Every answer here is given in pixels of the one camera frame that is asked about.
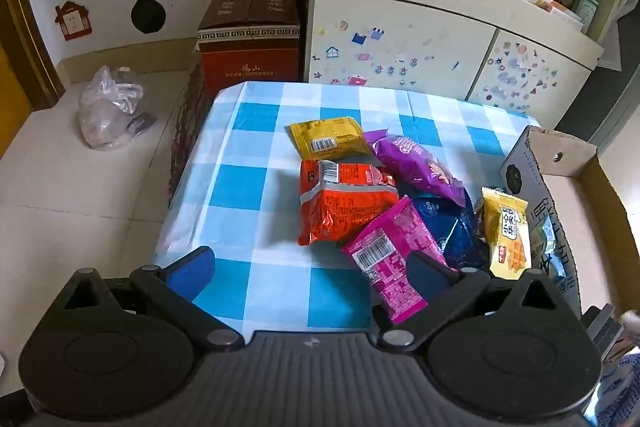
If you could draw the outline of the white milk candy packet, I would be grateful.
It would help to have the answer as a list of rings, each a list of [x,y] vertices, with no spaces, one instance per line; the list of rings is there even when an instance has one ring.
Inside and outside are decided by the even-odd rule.
[[[533,267],[549,274],[551,257],[555,252],[555,235],[549,216],[533,228],[529,233],[529,239]]]

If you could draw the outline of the red house switch sticker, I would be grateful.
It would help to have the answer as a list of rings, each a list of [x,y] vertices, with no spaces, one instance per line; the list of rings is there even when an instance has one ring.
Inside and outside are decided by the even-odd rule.
[[[60,28],[65,41],[92,34],[89,11],[85,6],[73,1],[66,1],[55,7],[54,22]]]

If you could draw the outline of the clear plastic bag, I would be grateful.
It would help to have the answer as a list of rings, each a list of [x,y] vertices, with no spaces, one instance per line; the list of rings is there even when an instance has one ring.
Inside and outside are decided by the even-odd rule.
[[[88,147],[116,150],[147,132],[156,118],[144,109],[145,90],[128,66],[102,66],[79,95],[79,127]]]

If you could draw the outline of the purple noodle snack bag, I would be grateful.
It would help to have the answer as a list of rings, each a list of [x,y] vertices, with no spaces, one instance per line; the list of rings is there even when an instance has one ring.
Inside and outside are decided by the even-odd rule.
[[[395,176],[419,191],[466,205],[463,183],[432,153],[408,136],[389,134],[386,129],[367,131],[363,139],[373,156]]]

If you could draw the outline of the orange snack bag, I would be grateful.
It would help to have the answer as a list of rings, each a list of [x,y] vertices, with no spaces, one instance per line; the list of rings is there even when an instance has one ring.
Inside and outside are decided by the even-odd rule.
[[[297,242],[344,243],[398,200],[396,182],[382,168],[305,159],[299,169],[302,231]]]

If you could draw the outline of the blue foil snack bag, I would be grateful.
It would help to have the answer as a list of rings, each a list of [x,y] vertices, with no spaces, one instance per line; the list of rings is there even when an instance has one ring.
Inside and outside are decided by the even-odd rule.
[[[437,246],[452,269],[488,269],[488,246],[477,235],[477,220],[470,196],[463,191],[465,204],[409,187],[414,208],[435,239]]]

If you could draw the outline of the cream cabinet with stickers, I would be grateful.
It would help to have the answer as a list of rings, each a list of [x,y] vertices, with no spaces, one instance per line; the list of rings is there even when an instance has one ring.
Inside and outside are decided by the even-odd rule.
[[[304,77],[488,103],[559,124],[627,0],[587,31],[524,0],[309,0]]]

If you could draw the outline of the cardboard milk box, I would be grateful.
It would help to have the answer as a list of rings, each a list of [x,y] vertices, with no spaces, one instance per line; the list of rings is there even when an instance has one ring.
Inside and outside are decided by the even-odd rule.
[[[506,191],[528,202],[529,226],[550,220],[563,262],[561,294],[576,313],[611,303],[639,309],[639,253],[626,209],[594,145],[528,126],[500,168]]]

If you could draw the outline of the yellow snack packet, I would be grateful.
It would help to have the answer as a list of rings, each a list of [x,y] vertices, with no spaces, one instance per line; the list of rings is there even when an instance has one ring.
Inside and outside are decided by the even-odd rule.
[[[288,134],[303,160],[335,160],[370,153],[360,124],[352,117],[290,124]]]

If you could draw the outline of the pink snack bag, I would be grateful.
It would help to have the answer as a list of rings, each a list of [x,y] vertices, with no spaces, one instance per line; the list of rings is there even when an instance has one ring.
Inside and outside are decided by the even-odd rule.
[[[356,263],[382,297],[393,324],[406,321],[427,306],[427,300],[409,283],[409,255],[421,251],[439,265],[448,267],[445,256],[408,196],[373,219],[342,251]]]

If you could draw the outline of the yellow waffle packet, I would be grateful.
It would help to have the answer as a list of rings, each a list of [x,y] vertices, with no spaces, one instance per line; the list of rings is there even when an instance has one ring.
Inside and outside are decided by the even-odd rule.
[[[489,270],[503,280],[517,280],[532,266],[528,202],[510,194],[482,188],[484,236],[489,251]]]

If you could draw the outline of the red brown carton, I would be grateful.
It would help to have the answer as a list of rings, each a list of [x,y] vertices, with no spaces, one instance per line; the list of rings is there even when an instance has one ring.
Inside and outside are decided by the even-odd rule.
[[[207,92],[246,80],[299,80],[295,0],[212,0],[198,26]]]

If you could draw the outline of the wooden door frame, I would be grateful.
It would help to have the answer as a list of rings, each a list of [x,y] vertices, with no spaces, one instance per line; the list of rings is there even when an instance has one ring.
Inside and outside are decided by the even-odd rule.
[[[62,85],[29,0],[1,0],[1,45],[33,110],[52,108]]]

